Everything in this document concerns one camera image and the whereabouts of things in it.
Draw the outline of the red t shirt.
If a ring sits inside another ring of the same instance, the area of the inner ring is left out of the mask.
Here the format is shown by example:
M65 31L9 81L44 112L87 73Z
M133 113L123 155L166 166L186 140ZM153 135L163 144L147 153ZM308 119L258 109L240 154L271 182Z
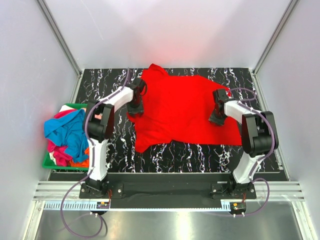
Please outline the red t shirt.
M236 120L227 117L222 126L209 121L215 108L213 91L223 85L199 75L171 76L156 64L144 69L141 79L147 86L144 112L129 117L136 132L136 152L171 141L241 146Z

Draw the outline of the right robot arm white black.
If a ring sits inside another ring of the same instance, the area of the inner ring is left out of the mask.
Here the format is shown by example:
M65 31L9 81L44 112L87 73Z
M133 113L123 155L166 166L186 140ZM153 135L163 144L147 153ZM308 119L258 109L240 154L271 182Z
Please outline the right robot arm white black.
M231 197L242 199L253 193L253 177L261 163L279 146L279 138L274 114L271 111L259 111L228 96L229 90L223 88L213 91L215 102L209 121L223 126L228 117L241 126L240 136L243 149L237 167L229 175L228 181L221 186L213 185L212 197Z

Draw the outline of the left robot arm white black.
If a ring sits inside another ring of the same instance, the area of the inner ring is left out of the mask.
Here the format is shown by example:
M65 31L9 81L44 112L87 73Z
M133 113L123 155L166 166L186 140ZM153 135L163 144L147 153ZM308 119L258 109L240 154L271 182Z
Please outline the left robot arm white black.
M147 84L141 78L132 83L125 82L115 92L99 100L90 100L83 121L83 130L89 146L89 167L87 177L81 185L83 193L89 192L97 198L103 198L108 190L106 167L106 146L112 137L115 113L127 105L130 116L144 113L142 96L147 93Z

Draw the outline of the white t shirt in basket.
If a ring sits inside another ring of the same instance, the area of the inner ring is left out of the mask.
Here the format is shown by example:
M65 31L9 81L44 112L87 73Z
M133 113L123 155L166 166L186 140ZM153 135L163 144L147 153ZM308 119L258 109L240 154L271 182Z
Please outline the white t shirt in basket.
M77 111L77 110L78 110L77 108L73 108L73 107L70 107L70 106L65 104L60 108L59 112L60 113L61 112L65 112L65 111L74 112L74 111Z

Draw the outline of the orange t shirt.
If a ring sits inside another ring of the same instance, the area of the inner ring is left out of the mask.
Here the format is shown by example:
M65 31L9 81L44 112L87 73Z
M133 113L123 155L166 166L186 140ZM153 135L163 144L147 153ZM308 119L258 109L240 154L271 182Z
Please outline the orange t shirt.
M74 160L71 159L69 161L69 166L73 168L89 168L89 165L90 165L90 158L89 158L90 148L89 147L84 151L84 154L87 155L86 160L82 162L74 162Z

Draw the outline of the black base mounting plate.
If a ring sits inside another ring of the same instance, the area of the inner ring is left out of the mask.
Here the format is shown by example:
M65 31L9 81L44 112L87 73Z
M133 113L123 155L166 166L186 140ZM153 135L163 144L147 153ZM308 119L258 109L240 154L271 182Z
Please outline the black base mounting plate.
M110 199L113 209L213 209L221 200L256 199L252 183L230 173L109 173L102 183L86 180L81 199Z

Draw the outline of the right aluminium frame post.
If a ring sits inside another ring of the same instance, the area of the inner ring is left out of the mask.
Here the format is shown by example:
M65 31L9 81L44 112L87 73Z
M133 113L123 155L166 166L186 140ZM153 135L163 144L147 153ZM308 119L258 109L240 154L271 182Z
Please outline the right aluminium frame post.
M271 52L273 46L275 45L276 41L278 40L280 34L284 30L287 22L289 21L291 15L293 14L295 8L297 7L299 0L290 0L287 7L284 10L284 13L282 14L280 20L278 21L269 41L267 42L261 56L259 57L256 65L252 69L252 73L254 75L257 75L258 72L260 71L263 63L267 59L269 53Z

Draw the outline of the aluminium frame post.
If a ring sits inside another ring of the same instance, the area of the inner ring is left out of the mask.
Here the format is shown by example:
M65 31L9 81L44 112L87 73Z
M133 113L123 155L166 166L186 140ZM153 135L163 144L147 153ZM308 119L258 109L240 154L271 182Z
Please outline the aluminium frame post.
M263 63L267 59L269 53L271 52L273 46L275 45L276 41L278 40L280 34L284 30L287 22L289 21L291 15L293 14L295 8L297 7L299 0L290 0L287 7L284 10L284 13L282 14L280 20L278 21L269 41L267 42L261 56L259 57L256 65L252 69L252 73L254 75L257 75L258 72L260 71Z
M49 8L45 0L35 0L37 3L40 11L42 12L46 22L48 23L54 37L56 38L60 48L62 49L65 57L67 58L71 68L73 69L74 73L77 77L79 77L82 73L82 70L80 69L79 65L76 62L76 59L74 58L70 48L68 47L68 44L65 40L65 38L62 35L62 32L59 29L59 26Z

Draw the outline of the left aluminium frame post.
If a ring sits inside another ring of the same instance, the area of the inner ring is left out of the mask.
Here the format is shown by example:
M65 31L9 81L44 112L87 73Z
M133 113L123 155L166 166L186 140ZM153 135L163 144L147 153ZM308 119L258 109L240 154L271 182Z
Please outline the left aluminium frame post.
M76 62L76 59L74 58L70 48L68 47L68 44L65 40L65 38L62 35L62 32L59 29L59 26L49 8L45 0L35 0L37 3L40 11L42 12L46 22L48 23L54 37L56 38L60 48L62 49L65 57L67 58L71 68L73 69L74 73L77 77L79 77L82 73L82 70L80 69L79 65Z

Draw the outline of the aluminium front rail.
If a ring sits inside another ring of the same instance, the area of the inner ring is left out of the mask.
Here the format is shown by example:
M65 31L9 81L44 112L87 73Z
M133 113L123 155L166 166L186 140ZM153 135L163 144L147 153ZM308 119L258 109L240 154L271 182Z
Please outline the aluminium front rail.
M74 185L73 181L40 181L34 194L35 199L62 199L65 193ZM124 182L111 183L112 199L121 199L129 194L144 195L200 195L211 192L222 192L225 182ZM247 194L248 200L263 200L269 193L270 201L293 201L305 200L301 186L296 181L270 181L266 184L259 180L253 184L253 189Z

